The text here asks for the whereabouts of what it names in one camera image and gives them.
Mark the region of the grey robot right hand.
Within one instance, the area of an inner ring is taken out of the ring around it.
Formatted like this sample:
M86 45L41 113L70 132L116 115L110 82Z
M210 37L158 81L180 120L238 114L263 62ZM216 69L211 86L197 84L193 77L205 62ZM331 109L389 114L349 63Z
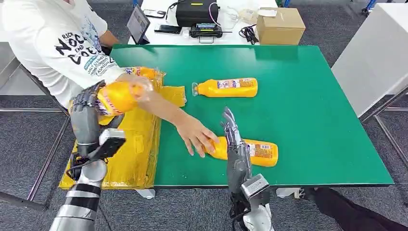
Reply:
M225 107L224 134L227 141L227 178L229 192L233 195L247 196L242 184L252 177L248 148L242 139L232 111Z

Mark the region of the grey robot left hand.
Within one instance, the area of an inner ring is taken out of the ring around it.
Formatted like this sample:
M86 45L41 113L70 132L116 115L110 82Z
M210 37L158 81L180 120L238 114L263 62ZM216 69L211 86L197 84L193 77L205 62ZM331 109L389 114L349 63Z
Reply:
M101 80L83 89L71 100L68 112L77 144L81 148L96 149L109 142L123 144L126 141L124 131L118 129L124 118L122 115L115 116L107 125L99 124L99 117L107 111L100 108L102 101L97 94L105 86L105 81Z

